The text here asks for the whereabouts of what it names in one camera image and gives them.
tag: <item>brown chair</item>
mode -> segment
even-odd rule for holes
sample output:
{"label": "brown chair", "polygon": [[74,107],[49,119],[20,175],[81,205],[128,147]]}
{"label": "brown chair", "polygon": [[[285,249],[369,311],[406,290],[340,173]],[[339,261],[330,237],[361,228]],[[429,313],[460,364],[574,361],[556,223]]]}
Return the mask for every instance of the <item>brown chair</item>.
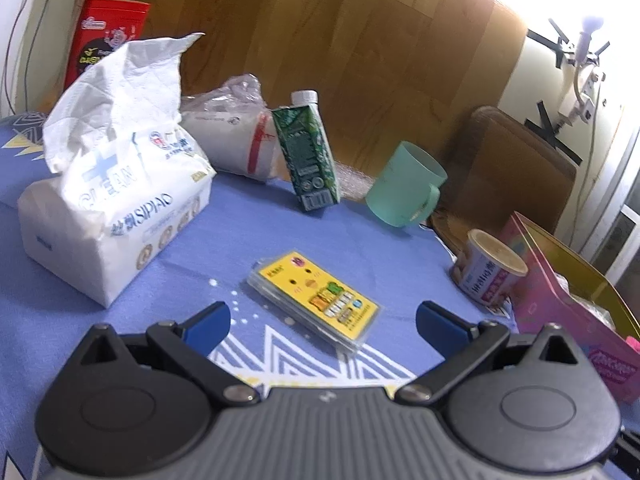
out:
{"label": "brown chair", "polygon": [[449,178],[431,224],[455,254],[470,229],[498,235],[513,211],[552,233],[575,181],[571,162],[491,106],[471,114],[444,167]]}

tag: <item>white bottle cap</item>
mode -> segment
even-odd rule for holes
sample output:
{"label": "white bottle cap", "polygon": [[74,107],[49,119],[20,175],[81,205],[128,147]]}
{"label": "white bottle cap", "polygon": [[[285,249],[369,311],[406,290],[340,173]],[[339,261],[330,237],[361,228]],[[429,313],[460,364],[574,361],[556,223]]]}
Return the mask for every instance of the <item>white bottle cap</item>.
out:
{"label": "white bottle cap", "polygon": [[298,90],[291,93],[291,103],[294,106],[316,104],[318,102],[318,92],[315,90]]}

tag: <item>triangular hole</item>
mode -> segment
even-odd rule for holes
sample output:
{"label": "triangular hole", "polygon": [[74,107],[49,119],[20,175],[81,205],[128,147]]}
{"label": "triangular hole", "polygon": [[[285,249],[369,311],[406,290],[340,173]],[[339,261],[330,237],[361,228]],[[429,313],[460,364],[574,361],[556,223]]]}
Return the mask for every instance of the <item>triangular hole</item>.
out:
{"label": "triangular hole", "polygon": [[577,365],[578,359],[567,345],[562,336],[553,335],[546,342],[545,349],[540,354],[541,361],[549,363],[563,363],[565,365]]}
{"label": "triangular hole", "polygon": [[116,352],[113,351],[111,344],[106,336],[95,339],[86,354],[80,361],[80,364],[93,365],[96,363],[108,363],[109,361],[116,360]]}

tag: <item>green drink carton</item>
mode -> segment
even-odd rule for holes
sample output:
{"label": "green drink carton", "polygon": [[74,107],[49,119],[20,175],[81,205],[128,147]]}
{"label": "green drink carton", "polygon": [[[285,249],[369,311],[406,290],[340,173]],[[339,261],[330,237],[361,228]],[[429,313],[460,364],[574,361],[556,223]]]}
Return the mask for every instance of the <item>green drink carton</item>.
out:
{"label": "green drink carton", "polygon": [[272,110],[293,189],[305,211],[340,202],[334,158],[318,111],[318,94],[291,94],[292,106]]}

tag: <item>beige lid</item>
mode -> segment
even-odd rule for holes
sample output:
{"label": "beige lid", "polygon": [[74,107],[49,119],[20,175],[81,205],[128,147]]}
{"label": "beige lid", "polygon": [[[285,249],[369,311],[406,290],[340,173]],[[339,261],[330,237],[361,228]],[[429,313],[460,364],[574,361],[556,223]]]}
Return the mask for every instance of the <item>beige lid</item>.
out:
{"label": "beige lid", "polygon": [[475,245],[492,262],[500,265],[516,276],[526,276],[529,269],[527,264],[514,251],[497,238],[492,237],[480,229],[471,229],[468,233],[469,241]]}

